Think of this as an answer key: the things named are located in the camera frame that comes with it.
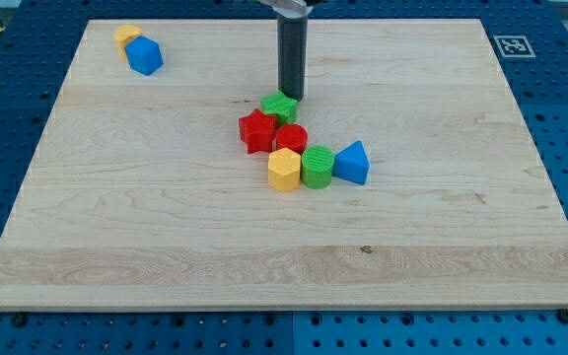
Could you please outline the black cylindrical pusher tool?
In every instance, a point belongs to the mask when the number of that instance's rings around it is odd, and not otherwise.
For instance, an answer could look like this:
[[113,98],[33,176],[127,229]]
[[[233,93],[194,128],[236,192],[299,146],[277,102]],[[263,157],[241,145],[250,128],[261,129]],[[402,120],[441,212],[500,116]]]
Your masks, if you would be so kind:
[[288,98],[305,94],[308,18],[277,16],[278,87]]

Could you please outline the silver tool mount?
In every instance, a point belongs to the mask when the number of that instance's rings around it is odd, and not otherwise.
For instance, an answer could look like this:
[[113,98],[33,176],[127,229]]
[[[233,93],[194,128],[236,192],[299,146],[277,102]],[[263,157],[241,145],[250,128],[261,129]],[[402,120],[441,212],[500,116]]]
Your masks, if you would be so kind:
[[308,16],[313,6],[305,0],[258,0],[282,16]]

